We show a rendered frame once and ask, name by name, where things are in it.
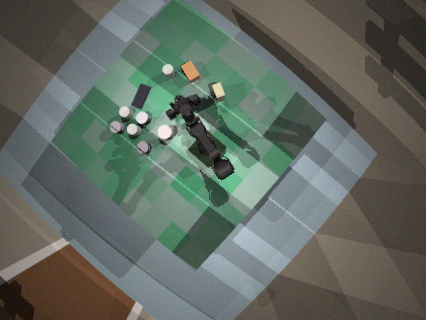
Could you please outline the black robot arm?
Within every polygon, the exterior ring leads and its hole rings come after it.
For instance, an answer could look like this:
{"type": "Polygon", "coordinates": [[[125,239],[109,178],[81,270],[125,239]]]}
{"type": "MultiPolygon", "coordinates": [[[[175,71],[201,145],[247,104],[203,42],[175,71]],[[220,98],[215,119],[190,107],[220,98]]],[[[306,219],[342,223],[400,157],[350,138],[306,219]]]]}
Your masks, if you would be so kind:
{"type": "Polygon", "coordinates": [[[215,170],[214,173],[217,178],[224,180],[233,174],[235,169],[234,166],[227,157],[221,155],[212,138],[207,136],[204,124],[202,123],[199,116],[196,117],[194,115],[189,103],[186,102],[186,98],[182,97],[181,99],[177,100],[177,103],[174,107],[177,112],[179,111],[181,117],[183,117],[185,120],[186,130],[190,136],[195,137],[195,139],[199,141],[197,142],[197,149],[199,152],[202,153],[203,156],[208,155],[211,159],[211,168],[213,171],[215,170]],[[200,122],[198,123],[199,120],[200,122]],[[226,158],[228,161],[226,159],[221,159],[220,156],[226,158]]]}

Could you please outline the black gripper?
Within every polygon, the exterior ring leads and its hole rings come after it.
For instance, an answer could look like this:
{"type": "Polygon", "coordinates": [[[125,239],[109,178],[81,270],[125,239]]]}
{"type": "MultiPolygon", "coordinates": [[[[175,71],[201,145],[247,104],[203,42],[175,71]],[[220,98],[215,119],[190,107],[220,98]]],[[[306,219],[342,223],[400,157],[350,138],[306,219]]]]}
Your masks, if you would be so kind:
{"type": "MultiPolygon", "coordinates": [[[[177,103],[176,98],[174,98],[174,101],[175,101],[175,104],[176,104],[177,103]]],[[[190,106],[194,104],[195,107],[201,103],[197,94],[192,95],[190,98],[187,97],[186,102],[189,103],[190,106]]],[[[174,111],[173,111],[173,109],[169,109],[165,112],[171,121],[174,120],[178,114],[180,114],[179,111],[178,112],[176,111],[174,106],[172,107],[174,109],[174,111]]]]}

